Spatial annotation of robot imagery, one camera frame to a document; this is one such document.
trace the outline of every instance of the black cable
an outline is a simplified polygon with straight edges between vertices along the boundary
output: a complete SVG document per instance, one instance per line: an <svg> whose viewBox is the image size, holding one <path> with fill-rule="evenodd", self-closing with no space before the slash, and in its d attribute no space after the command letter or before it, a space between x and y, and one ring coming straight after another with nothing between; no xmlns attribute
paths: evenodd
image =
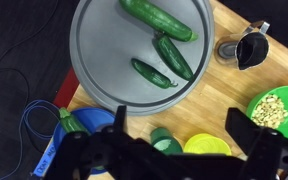
<svg viewBox="0 0 288 180"><path fill-rule="evenodd" d="M51 19L53 18L54 14L55 14L55 12L56 12L56 9L57 9L57 7L58 7L58 4L59 4L59 0L56 0L56 4L55 4L55 6L54 6L54 8L53 8L53 11L52 11L50 17L47 19L47 21L46 21L36 32L34 32L33 34L27 36L27 37L24 38L23 40L15 43L14 45L12 45L11 47L7 48L7 49L2 53L2 55L0 56L0 63L2 62L3 58L5 57L5 55L8 54L13 48L15 48L15 47L17 47L17 46L20 46L20 45L23 44L24 42L32 39L33 37L35 37L38 33L40 33L40 32L47 26L47 24L48 24L48 23L51 21ZM34 149L35 149L36 151L40 152L40 153L43 153L43 151L41 151L41 150L37 147L37 145L35 144L35 142L34 142L34 140L33 140L33 138L32 138L32 135L31 135L30 132L28 131L27 127L26 127L25 129L26 129L26 132L27 132L27 134L28 134L29 141L31 142L31 144L32 144L32 146L34 147Z"/></svg>
<svg viewBox="0 0 288 180"><path fill-rule="evenodd" d="M47 26L47 24L51 21L51 19L53 18L54 14L55 14L55 12L56 12L56 9L57 9L57 6L58 6L58 2L59 2L59 0L56 0L55 7L54 7L54 9L53 9L50 17L47 19L47 21L46 21L36 32L34 32L33 34L27 36L27 37L24 38L23 40L15 43L15 44L13 44L11 47L7 48L7 49L2 53L2 55L0 55L0 63L2 62L3 58L5 57L5 55L6 55L7 53L9 53L13 48L15 48L15 47L23 44L23 43L26 42L27 40L32 39L33 37L35 37L37 34L39 34L39 33Z"/></svg>
<svg viewBox="0 0 288 180"><path fill-rule="evenodd" d="M4 58L12 49L14 49L15 47L20 46L21 44L23 44L24 42L26 42L26 41L28 41L28 40L34 38L37 34L39 34L39 33L47 26L47 24L48 24L48 23L51 21L51 19L53 18L54 14L55 14L55 12L56 12L56 10L57 10L58 4L59 4L59 0L56 0L55 7L54 7L54 9L53 9L50 17L47 19L47 21L46 21L36 32L34 32L33 34L27 36L26 38L22 39L21 41L13 44L13 45L10 46L9 48L7 48L7 49L2 53L2 55L0 55L0 63L2 62L3 58ZM7 72L7 71L17 72L19 75L22 76L22 78L24 79L24 81L25 81L25 83L26 83L27 94L26 94L26 98L25 98L25 106L24 106L24 108L25 108L26 105L28 104L29 95L30 95L29 82L28 82L27 78L25 77L25 75L24 75L21 71L15 69L15 68L3 68L3 69L0 69L0 73L2 73L2 72ZM43 153L43 151L39 150L38 147L37 147L37 145L36 145L35 142L33 141L32 137L31 137L31 134L30 134L30 132L28 131L28 127L27 127L27 126L25 126L25 127L26 127L26 128L25 128L25 129L26 129L26 132L27 132L27 134L28 134L28 138L29 138L31 144L33 145L33 147L34 147L38 152ZM19 133L20 133L20 138L21 138L21 136L22 136L21 123L20 123ZM7 178L9 175L12 175L13 173L15 173L15 172L18 170L18 168L19 168L19 166L21 165L21 163L22 163L22 154L20 155L20 159L19 159L19 163L18 163L17 167L12 171L12 173L8 174L7 176L4 176L2 179Z"/></svg>

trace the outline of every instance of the red object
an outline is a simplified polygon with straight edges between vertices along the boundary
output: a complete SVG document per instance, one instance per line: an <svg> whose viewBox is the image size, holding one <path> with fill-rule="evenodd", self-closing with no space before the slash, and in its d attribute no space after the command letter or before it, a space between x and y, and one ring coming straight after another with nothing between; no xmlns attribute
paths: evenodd
<svg viewBox="0 0 288 180"><path fill-rule="evenodd" d="M55 100L53 101L53 104L55 104L57 107L67 107L70 104L79 84L80 82L78 81L75 72L71 67L55 97Z"/></svg>

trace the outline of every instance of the green cup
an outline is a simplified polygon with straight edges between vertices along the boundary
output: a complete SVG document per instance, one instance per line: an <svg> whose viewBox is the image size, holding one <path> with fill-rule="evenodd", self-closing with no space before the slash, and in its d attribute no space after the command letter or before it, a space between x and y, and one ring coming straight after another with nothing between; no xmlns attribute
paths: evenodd
<svg viewBox="0 0 288 180"><path fill-rule="evenodd" d="M182 153L183 149L172 133L166 128L156 128L151 133L151 145L165 155Z"/></svg>

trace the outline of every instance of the metal cup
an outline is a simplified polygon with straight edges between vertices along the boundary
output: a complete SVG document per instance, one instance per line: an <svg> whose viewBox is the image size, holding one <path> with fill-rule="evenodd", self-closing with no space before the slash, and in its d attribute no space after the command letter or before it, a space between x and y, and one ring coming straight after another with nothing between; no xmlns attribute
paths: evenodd
<svg viewBox="0 0 288 180"><path fill-rule="evenodd" d="M215 46L216 60L240 70L261 64L268 53L269 44L265 33L270 24L265 21L252 23L242 34L221 38Z"/></svg>

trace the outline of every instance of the pine nuts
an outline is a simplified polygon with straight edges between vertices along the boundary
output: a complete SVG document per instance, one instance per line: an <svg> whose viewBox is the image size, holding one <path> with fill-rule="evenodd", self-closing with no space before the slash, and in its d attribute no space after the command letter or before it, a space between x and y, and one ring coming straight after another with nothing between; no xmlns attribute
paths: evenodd
<svg viewBox="0 0 288 180"><path fill-rule="evenodd" d="M287 116L288 111L284 109L282 100L272 94L264 97L257 105L252 120L259 126L276 129Z"/></svg>

